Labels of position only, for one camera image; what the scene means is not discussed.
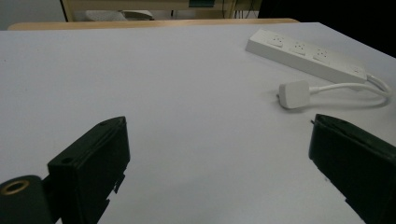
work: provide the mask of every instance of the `screw hole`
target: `screw hole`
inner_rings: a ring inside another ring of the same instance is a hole
[[[18,193],[29,186],[29,181],[27,180],[16,180],[1,189],[1,194],[3,195],[11,195]]]

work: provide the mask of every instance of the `white power strip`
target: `white power strip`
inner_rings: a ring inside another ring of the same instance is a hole
[[[246,50],[333,83],[364,83],[362,63],[346,55],[260,29],[247,42]]]
[[[306,81],[281,84],[279,102],[287,109],[308,105],[313,93],[340,88],[367,90],[386,98],[392,95],[391,87],[366,73],[363,64],[357,60],[285,35],[259,30],[248,40],[246,51],[336,83],[325,87],[309,87]],[[378,89],[363,84],[366,81]]]

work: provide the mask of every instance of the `wall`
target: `wall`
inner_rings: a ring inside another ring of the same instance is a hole
[[[263,1],[259,18],[317,21],[396,58],[394,7],[386,1]]]
[[[0,0],[0,30],[25,21],[64,21],[60,0]]]

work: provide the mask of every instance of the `chair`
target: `chair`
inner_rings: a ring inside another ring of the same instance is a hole
[[[153,21],[147,10],[87,10],[85,17],[89,21]]]

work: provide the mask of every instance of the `wooden table edge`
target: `wooden table edge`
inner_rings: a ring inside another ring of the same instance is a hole
[[[10,25],[9,31],[28,30],[82,30],[120,29],[139,27],[222,25],[222,24],[274,24],[298,22],[290,18],[273,19],[216,19],[216,20],[170,20],[170,21],[78,21],[78,22],[20,22]]]

